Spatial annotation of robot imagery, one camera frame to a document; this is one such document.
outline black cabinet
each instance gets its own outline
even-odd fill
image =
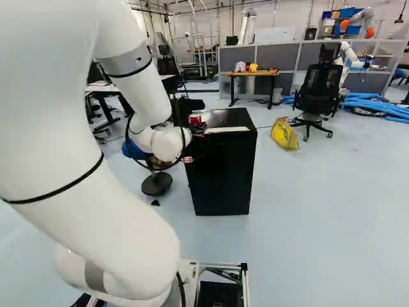
[[[184,156],[194,160],[185,169],[196,215],[248,214],[257,130],[246,108],[212,110],[207,123],[226,130],[194,137],[186,148]]]

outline black office chair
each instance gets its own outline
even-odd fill
[[[295,92],[293,110],[303,111],[303,118],[295,117],[292,127],[306,126],[307,133],[304,141],[309,138],[309,129],[314,127],[327,132],[328,138],[332,138],[332,131],[322,127],[322,114],[331,114],[334,117],[340,102],[339,81],[343,72],[342,65],[334,65],[333,54],[338,51],[326,49],[321,46],[320,62],[310,65],[304,83],[299,91]]]

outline black round base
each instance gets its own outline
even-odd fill
[[[168,173],[159,172],[150,175],[142,183],[142,192],[148,196],[160,196],[169,190],[172,185],[172,176]]]

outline white label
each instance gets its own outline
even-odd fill
[[[224,127],[224,128],[209,128],[204,132],[207,133],[221,133],[221,132],[243,132],[250,131],[247,127]]]

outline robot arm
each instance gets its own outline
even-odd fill
[[[362,11],[352,16],[349,20],[342,21],[341,27],[343,29],[346,29],[350,23],[363,20],[364,25],[362,26],[363,29],[362,36],[364,38],[371,38],[375,35],[375,28],[373,26],[373,16],[374,13],[372,8],[364,8]]]
[[[361,69],[364,67],[364,62],[361,62],[355,52],[353,51],[352,47],[348,42],[342,42],[341,43],[341,51],[345,53],[345,62],[346,62],[346,67],[349,69]]]
[[[162,161],[172,161],[183,149],[180,129],[150,128],[171,116],[169,98],[128,4],[111,2],[99,0],[100,27],[94,57],[135,111],[131,138],[145,152],[153,152]],[[189,144],[190,131],[183,131]]]
[[[177,132],[149,127],[171,107],[132,12],[121,0],[4,6],[10,27],[0,37],[13,43],[0,52],[10,76],[1,87],[1,199],[59,243],[56,265],[68,284],[117,306],[161,306],[178,270],[178,238],[118,182],[84,115],[96,57],[136,112],[135,142],[163,160],[181,150]]]

